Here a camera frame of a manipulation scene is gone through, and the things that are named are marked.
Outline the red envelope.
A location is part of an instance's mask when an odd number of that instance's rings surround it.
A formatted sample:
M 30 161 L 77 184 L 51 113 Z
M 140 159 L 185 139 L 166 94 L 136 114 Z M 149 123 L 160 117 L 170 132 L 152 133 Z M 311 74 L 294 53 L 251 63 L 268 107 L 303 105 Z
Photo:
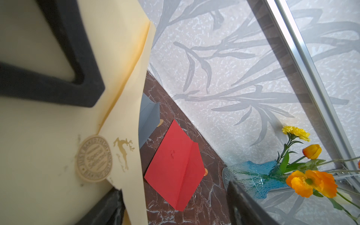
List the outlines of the red envelope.
M 172 121 L 144 178 L 175 210 L 182 212 L 205 172 L 198 143 Z

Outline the tan kraft envelope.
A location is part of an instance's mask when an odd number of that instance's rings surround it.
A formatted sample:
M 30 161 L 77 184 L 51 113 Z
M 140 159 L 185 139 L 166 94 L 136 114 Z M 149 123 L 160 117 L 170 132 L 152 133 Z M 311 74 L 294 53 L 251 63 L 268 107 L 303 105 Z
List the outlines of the tan kraft envelope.
M 93 107 L 1 95 L 1 224 L 75 225 L 112 188 L 148 222 L 139 114 L 155 26 L 138 1 L 77 1 L 105 91 Z M 1 62 L 73 82 L 37 1 L 1 1 Z

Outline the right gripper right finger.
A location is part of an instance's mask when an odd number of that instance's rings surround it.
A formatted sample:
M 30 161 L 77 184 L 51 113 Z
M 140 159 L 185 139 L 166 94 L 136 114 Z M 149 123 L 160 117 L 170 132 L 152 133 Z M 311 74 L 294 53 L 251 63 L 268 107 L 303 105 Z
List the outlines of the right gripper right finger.
M 232 225 L 279 225 L 240 184 L 230 181 L 226 197 Z

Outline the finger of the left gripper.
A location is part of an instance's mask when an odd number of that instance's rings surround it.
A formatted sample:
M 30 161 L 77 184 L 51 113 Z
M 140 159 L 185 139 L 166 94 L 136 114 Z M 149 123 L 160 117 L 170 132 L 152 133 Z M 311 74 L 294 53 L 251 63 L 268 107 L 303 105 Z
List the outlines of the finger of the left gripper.
M 93 107 L 105 91 L 77 1 L 37 1 L 76 78 L 73 82 L 1 62 L 1 95 Z

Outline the grey envelope with gold seal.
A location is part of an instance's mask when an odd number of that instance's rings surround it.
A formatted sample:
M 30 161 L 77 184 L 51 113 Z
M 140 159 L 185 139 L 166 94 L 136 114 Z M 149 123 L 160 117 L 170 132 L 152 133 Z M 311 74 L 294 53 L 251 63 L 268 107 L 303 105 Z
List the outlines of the grey envelope with gold seal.
M 142 148 L 142 146 L 147 142 L 148 138 L 154 132 L 159 123 L 160 103 L 153 102 L 143 93 L 138 126 L 139 148 Z

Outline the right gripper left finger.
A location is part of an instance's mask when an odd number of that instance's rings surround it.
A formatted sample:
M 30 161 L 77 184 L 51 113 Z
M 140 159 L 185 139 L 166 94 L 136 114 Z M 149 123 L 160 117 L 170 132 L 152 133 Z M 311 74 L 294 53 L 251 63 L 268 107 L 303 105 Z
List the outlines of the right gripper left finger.
M 76 225 L 122 225 L 124 212 L 122 191 L 112 188 Z

